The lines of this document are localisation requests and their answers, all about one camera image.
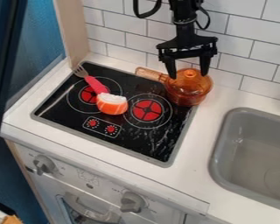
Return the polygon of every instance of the white countertop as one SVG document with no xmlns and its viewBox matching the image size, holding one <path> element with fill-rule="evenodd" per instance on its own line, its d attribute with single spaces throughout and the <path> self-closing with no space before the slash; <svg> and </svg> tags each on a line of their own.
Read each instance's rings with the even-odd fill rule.
<svg viewBox="0 0 280 224">
<path fill-rule="evenodd" d="M 86 60 L 132 73 L 137 67 L 96 54 L 88 55 Z M 223 117 L 230 109 L 247 107 L 280 116 L 280 101 L 215 86 L 198 107 L 172 166 L 162 168 L 31 119 L 31 112 L 70 73 L 64 61 L 24 95 L 5 114 L 2 136 L 29 145 L 37 142 L 34 137 L 63 145 L 66 149 L 58 150 L 48 145 L 46 150 L 60 155 L 66 154 L 67 150 L 68 153 L 62 156 L 84 164 L 88 162 L 98 170 L 108 168 L 109 175 L 120 175 L 122 180 L 134 181 L 139 188 L 148 189 L 182 207 L 205 211 L 233 224 L 280 224 L 280 210 L 223 189 L 212 180 L 207 169 Z M 209 205 L 195 202 L 194 198 Z"/>
</svg>

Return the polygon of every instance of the knob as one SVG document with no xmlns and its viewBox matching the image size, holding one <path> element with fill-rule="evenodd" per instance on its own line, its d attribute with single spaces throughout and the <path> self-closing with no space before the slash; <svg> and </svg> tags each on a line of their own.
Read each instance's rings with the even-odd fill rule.
<svg viewBox="0 0 280 224">
<path fill-rule="evenodd" d="M 136 193 L 126 192 L 122 196 L 122 207 L 120 210 L 123 213 L 141 213 L 141 210 L 145 207 L 145 200 Z"/>
<path fill-rule="evenodd" d="M 57 170 L 55 163 L 44 155 L 37 155 L 33 160 L 37 169 L 37 174 L 41 176 L 43 173 L 54 173 Z"/>
</svg>

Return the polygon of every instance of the toy stove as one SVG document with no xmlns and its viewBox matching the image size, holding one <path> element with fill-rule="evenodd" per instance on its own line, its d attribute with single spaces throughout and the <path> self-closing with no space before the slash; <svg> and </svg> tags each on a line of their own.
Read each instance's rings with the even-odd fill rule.
<svg viewBox="0 0 280 224">
<path fill-rule="evenodd" d="M 33 118 L 157 164 L 172 160 L 192 110 L 169 102 L 164 86 L 153 80 L 87 62 L 83 67 L 111 94 L 126 96 L 128 111 L 124 115 L 101 113 L 93 89 L 71 75 L 36 109 Z"/>
</svg>

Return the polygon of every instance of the gray sink basin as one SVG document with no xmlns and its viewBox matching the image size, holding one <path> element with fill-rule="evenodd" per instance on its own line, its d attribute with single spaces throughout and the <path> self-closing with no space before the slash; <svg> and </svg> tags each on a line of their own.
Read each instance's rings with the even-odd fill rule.
<svg viewBox="0 0 280 224">
<path fill-rule="evenodd" d="M 280 116 L 251 108 L 230 111 L 209 171 L 223 188 L 280 209 Z"/>
</svg>

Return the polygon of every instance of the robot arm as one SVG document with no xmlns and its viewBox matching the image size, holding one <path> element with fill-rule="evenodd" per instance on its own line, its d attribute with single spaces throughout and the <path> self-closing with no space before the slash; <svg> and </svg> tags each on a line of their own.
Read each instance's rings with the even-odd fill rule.
<svg viewBox="0 0 280 224">
<path fill-rule="evenodd" d="M 199 57 L 201 74 L 207 75 L 212 57 L 217 54 L 216 37 L 202 37 L 195 33 L 195 23 L 202 30 L 207 29 L 211 19 L 201 5 L 204 0 L 169 0 L 173 11 L 172 22 L 177 27 L 177 37 L 157 45 L 158 56 L 166 65 L 168 74 L 176 79 L 175 60 Z M 156 13 L 162 5 L 157 0 L 155 7 L 144 14 L 139 14 L 138 0 L 134 0 L 134 12 L 139 18 L 147 18 Z M 197 21 L 197 11 L 202 11 L 208 17 L 205 27 Z"/>
</svg>

